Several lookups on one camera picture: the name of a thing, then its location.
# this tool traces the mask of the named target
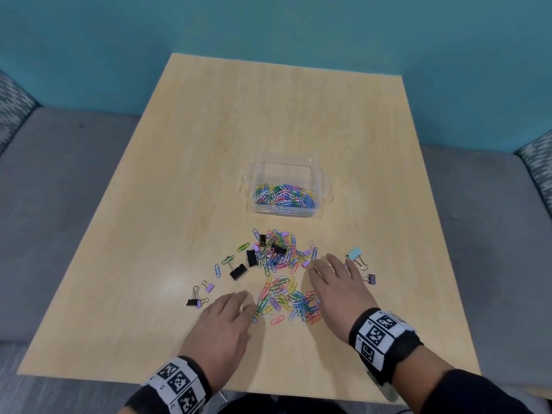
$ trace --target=wristband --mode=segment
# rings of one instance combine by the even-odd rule
[[[391,382],[397,364],[423,345],[410,324],[380,308],[371,308],[358,317],[350,330],[349,344],[380,385]]]
[[[210,398],[211,387],[201,367],[179,356],[142,383],[125,405],[138,414],[193,414]]]

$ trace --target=clear plastic box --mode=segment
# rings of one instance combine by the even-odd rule
[[[289,186],[302,190],[297,191]],[[274,193],[270,187],[276,187],[276,191],[281,191],[280,188],[283,187],[284,192],[288,191],[290,197],[284,200],[291,204],[281,199],[278,205],[274,204]],[[319,161],[316,157],[265,154],[253,163],[250,193],[255,212],[312,217],[319,211],[322,203],[322,171]]]

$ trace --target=wall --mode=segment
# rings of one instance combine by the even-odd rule
[[[170,52],[401,74],[422,142],[552,128],[552,0],[0,0],[0,68],[45,105],[139,114]]]

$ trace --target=wooden tabletop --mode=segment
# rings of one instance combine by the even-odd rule
[[[354,246],[370,291],[425,345],[479,373],[400,76],[172,55],[19,373],[139,383],[176,354],[203,296],[265,283],[221,265],[252,229],[293,232],[319,255]],[[264,153],[315,154],[322,215],[248,210],[247,172]],[[304,270],[295,275],[311,289]],[[323,321],[259,320],[228,389],[385,401],[358,355]]]

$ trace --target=patterned cushion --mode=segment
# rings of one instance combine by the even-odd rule
[[[552,131],[518,151],[552,216]]]
[[[36,106],[35,100],[0,70],[0,156]]]

